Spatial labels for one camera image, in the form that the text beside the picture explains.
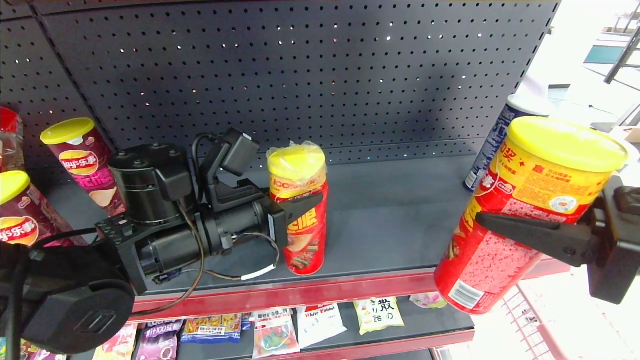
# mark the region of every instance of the pegboard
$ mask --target pegboard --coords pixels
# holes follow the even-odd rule
[[[486,136],[557,6],[197,2],[44,21],[119,147],[234,126],[263,152],[289,140],[334,151]]]
[[[0,104],[24,120],[24,155],[29,169],[61,167],[40,141],[50,125],[91,117],[49,46],[35,18],[0,22]]]
[[[10,5],[0,0],[0,20],[16,19],[32,16],[31,9],[26,3]]]

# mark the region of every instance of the potato chip can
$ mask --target potato chip can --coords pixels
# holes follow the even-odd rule
[[[435,270],[443,298],[466,313],[484,314],[542,257],[480,226],[478,212],[574,224],[627,156],[616,140],[588,127],[515,119]]]
[[[325,161],[322,149],[311,142],[271,149],[267,153],[273,200],[284,202],[316,193],[324,195],[320,204],[287,228],[289,246],[284,249],[284,258],[289,270],[296,275],[311,275],[324,264],[329,194]]]
[[[107,164],[113,152],[92,119],[80,117],[55,124],[42,132],[40,140],[109,216],[125,211]]]
[[[42,238],[73,230],[31,184],[23,171],[0,174],[0,241],[31,246]],[[51,245],[86,245],[74,236]]]

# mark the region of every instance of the cable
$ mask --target cable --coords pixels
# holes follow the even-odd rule
[[[73,236],[81,236],[81,235],[87,235],[87,234],[95,234],[97,232],[98,232],[98,230],[96,230],[94,227],[87,227],[86,229],[66,231],[66,232],[60,233],[60,234],[53,234],[51,236],[47,236],[46,238],[41,239],[40,241],[36,242],[31,247],[31,250],[42,249],[45,246],[47,246],[48,244],[50,244],[50,243],[52,243],[54,241],[62,240],[64,238],[70,238],[70,237],[73,237]]]
[[[163,311],[165,311],[167,309],[171,309],[172,307],[180,304],[181,302],[185,301],[189,296],[191,296],[191,294],[198,287],[198,284],[200,283],[200,280],[202,279],[202,274],[204,274],[204,258],[205,258],[204,244],[202,243],[202,238],[200,237],[200,233],[198,232],[198,228],[196,227],[196,225],[193,223],[193,221],[191,220],[191,218],[187,214],[186,207],[182,203],[181,200],[178,201],[178,207],[180,208],[180,212],[182,213],[182,216],[186,220],[187,224],[189,224],[189,227],[191,228],[191,233],[193,233],[193,236],[195,237],[195,239],[196,239],[196,241],[198,243],[198,249],[200,250],[200,270],[198,271],[198,275],[196,276],[196,279],[193,281],[193,284],[191,285],[191,287],[187,291],[185,291],[185,293],[182,294],[182,296],[179,297],[178,299],[176,299],[174,302],[166,304],[166,305],[163,305],[163,306],[160,306],[160,307],[157,307],[155,309],[137,311],[135,313],[132,313],[131,317],[134,317],[134,316],[147,316],[147,315],[161,313],[161,312],[163,312]]]
[[[11,282],[11,296],[7,305],[8,319],[6,326],[7,359],[20,359],[20,336],[22,334],[22,296],[24,283],[27,281],[30,259],[24,254],[13,273]]]
[[[200,146],[200,142],[204,138],[214,138],[212,133],[202,133],[196,136],[193,143],[191,143],[191,163],[193,164],[193,171],[196,175],[196,184],[198,185],[198,204],[202,202],[204,198],[204,187],[200,184],[200,160],[198,160],[198,148]]]
[[[274,250],[276,250],[276,261],[273,264],[267,266],[266,268],[264,268],[262,270],[258,270],[256,272],[253,272],[253,273],[250,273],[250,274],[247,274],[247,275],[233,276],[233,275],[221,274],[219,272],[215,272],[215,271],[212,271],[212,270],[204,270],[204,272],[207,275],[219,277],[220,279],[224,279],[224,280],[243,281],[243,280],[253,279],[254,277],[258,277],[260,275],[264,275],[264,274],[268,273],[269,271],[275,269],[276,266],[278,266],[278,262],[280,262],[280,247],[278,246],[276,241],[274,239],[272,239],[272,237],[267,236],[267,235],[262,234],[262,233],[240,233],[240,234],[234,235],[234,242],[236,242],[237,239],[239,239],[242,236],[257,236],[257,237],[266,239],[269,242],[269,244],[271,245],[271,247],[273,247]],[[202,269],[188,269],[188,270],[183,270],[182,272],[195,272],[195,271],[200,271],[200,270],[202,270]]]

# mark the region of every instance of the screw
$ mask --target screw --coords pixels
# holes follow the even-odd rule
[[[569,256],[575,256],[575,254],[576,254],[576,252],[577,252],[573,247],[570,247],[570,246],[565,246],[565,247],[562,249],[562,251],[563,251],[565,254],[569,255]]]

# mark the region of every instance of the store shelf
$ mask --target store shelf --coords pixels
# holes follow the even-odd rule
[[[293,275],[281,265],[246,282],[204,277],[190,298],[158,315],[135,321],[254,311],[276,306],[344,302],[370,297],[435,291],[433,270],[448,244],[469,194],[462,179],[473,157],[430,158],[335,165],[329,167],[326,261],[318,273]],[[267,185],[266,172],[248,177]],[[47,194],[74,227],[102,219],[97,207],[69,184]],[[273,261],[261,241],[234,249],[225,258],[207,260],[207,268],[226,274],[247,274]],[[545,259],[531,277],[568,270]],[[193,282],[187,273],[168,284],[149,283],[135,310],[152,309],[178,298]]]
[[[430,359],[428,352],[417,354],[413,352],[473,339],[474,324],[471,317],[453,307],[422,309],[412,304],[408,297],[399,298],[398,306],[405,327],[389,327],[361,336],[353,304],[350,302],[340,304],[340,314],[343,324],[347,328],[346,332],[312,345],[300,354],[269,357],[268,359],[339,360],[374,357],[373,359],[377,360],[388,360],[385,356],[399,354],[389,359],[427,360]],[[239,344],[180,345],[177,360],[240,360],[250,358],[252,352],[253,330],[250,330],[243,333]],[[82,354],[72,360],[89,360],[91,355],[92,353]]]

